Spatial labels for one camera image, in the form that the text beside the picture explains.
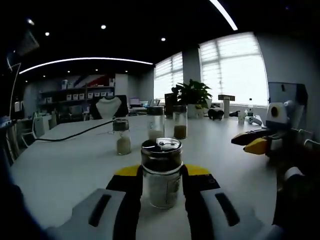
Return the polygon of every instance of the ceiling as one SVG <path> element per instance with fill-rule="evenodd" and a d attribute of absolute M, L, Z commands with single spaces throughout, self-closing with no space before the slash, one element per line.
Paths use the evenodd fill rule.
<path fill-rule="evenodd" d="M 81 57 L 121 58 L 156 64 L 191 46 L 225 35 L 246 31 L 300 33 L 312 28 L 311 5 L 298 1 L 219 0 L 237 25 L 237 31 L 232 30 L 209 0 L 112 2 L 116 3 L 91 0 L 86 5 L 46 2 L 26 6 L 19 20 L 23 20 L 23 27 L 32 32 L 39 48 L 22 57 L 15 56 L 15 62 L 22 63 L 20 70 Z M 27 18 L 32 19 L 34 25 L 28 24 Z M 22 83 L 43 79 L 43 75 L 50 78 L 110 71 L 141 74 L 151 68 L 152 65 L 141 63 L 79 60 L 35 68 L 20 74 L 19 78 Z"/>

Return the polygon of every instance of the white plant pot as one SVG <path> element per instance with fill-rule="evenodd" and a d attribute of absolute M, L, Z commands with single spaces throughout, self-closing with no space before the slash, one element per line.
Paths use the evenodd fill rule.
<path fill-rule="evenodd" d="M 197 119 L 198 118 L 198 110 L 196 109 L 195 104 L 188 104 L 188 118 L 189 119 Z"/>

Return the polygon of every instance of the window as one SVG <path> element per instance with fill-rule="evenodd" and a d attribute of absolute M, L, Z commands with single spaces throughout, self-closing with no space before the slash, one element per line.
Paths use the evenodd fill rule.
<path fill-rule="evenodd" d="M 165 94 L 171 93 L 171 88 L 183 82 L 182 52 L 180 52 L 155 65 L 153 97 L 164 103 Z"/>
<path fill-rule="evenodd" d="M 265 64 L 253 33 L 205 42 L 200 45 L 200 59 L 202 82 L 211 88 L 213 102 L 225 94 L 235 96 L 232 104 L 268 105 Z"/>

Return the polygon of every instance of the white desk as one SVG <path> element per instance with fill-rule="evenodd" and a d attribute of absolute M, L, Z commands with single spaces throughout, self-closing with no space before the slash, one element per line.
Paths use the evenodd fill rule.
<path fill-rule="evenodd" d="M 141 162 L 140 146 L 147 137 L 146 117 L 129 117 L 132 153 L 119 156 L 108 124 L 63 142 L 33 143 L 11 167 L 30 212 L 41 226 L 60 226 L 72 208 L 97 188 L 105 188 L 114 172 Z M 64 138 L 106 120 L 60 124 L 43 138 Z M 271 225 L 276 207 L 277 181 L 267 168 L 267 157 L 243 151 L 231 138 L 258 126 L 238 125 L 238 118 L 188 121 L 188 138 L 182 140 L 183 162 L 209 169 L 232 199 L 252 206 L 256 216 Z M 173 135 L 173 121 L 166 120 L 166 136 Z M 191 239 L 182 187 L 177 205 L 156 209 L 143 195 L 136 239 Z"/>

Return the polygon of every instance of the jar lid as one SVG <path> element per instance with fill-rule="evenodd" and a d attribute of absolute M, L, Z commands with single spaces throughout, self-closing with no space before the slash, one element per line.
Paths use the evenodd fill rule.
<path fill-rule="evenodd" d="M 142 166 L 149 173 L 170 174 L 181 168 L 182 143 L 173 138 L 160 137 L 142 143 Z"/>
<path fill-rule="evenodd" d="M 152 116 L 161 116 L 165 113 L 165 108 L 163 106 L 150 106 L 147 108 L 146 113 Z"/>
<path fill-rule="evenodd" d="M 185 105 L 173 106 L 173 111 L 176 113 L 186 113 L 187 106 Z"/>
<path fill-rule="evenodd" d="M 112 126 L 113 131 L 126 131 L 129 129 L 129 121 L 127 119 L 116 119 Z"/>

